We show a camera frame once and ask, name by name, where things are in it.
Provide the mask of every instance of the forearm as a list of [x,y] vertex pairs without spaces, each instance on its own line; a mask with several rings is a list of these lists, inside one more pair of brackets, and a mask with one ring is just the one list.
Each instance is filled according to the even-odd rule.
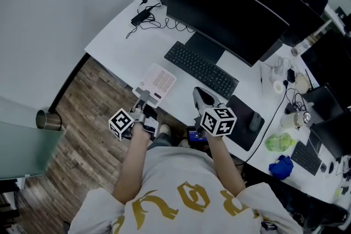
[[222,137],[208,137],[207,139],[220,182],[231,194],[238,195],[245,189],[245,183],[236,169]]
[[148,140],[142,136],[132,137],[113,192],[113,196],[122,204],[134,199],[141,188]]

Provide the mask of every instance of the computer mouse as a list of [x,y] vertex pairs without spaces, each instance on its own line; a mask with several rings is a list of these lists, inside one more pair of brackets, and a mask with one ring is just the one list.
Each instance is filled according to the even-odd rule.
[[254,112],[250,124],[248,126],[249,130],[252,132],[256,132],[261,124],[261,119],[261,115],[257,112]]
[[320,166],[320,170],[322,173],[325,173],[325,171],[327,170],[327,165],[322,163],[322,165]]
[[331,174],[333,171],[334,171],[334,162],[331,162],[329,166],[329,173]]

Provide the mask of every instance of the mouse pad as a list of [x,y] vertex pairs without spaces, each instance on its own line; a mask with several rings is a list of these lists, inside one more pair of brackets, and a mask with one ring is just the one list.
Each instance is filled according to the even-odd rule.
[[262,129],[264,119],[261,119],[261,124],[257,131],[252,132],[248,126],[251,123],[254,111],[234,95],[229,99],[227,107],[233,110],[237,118],[233,131],[227,137],[246,151],[249,151]]

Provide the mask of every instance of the floor plank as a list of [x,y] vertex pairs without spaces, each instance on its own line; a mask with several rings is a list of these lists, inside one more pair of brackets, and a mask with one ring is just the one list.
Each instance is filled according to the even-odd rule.
[[[94,59],[84,64],[57,107],[65,135],[46,174],[27,179],[19,192],[17,222],[26,233],[62,234],[63,221],[73,219],[90,189],[112,191],[129,143],[118,141],[107,122],[136,100],[130,88],[122,88]],[[186,135],[182,123],[156,111],[158,121],[169,124],[175,138]]]

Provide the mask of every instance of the keyboard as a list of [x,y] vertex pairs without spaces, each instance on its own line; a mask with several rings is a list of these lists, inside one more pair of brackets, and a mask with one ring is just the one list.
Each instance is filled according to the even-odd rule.
[[316,175],[322,163],[316,153],[311,153],[307,150],[305,144],[300,141],[297,142],[290,158],[313,175]]
[[165,59],[195,77],[225,99],[229,99],[239,81],[218,66],[203,59],[177,41],[165,55]]

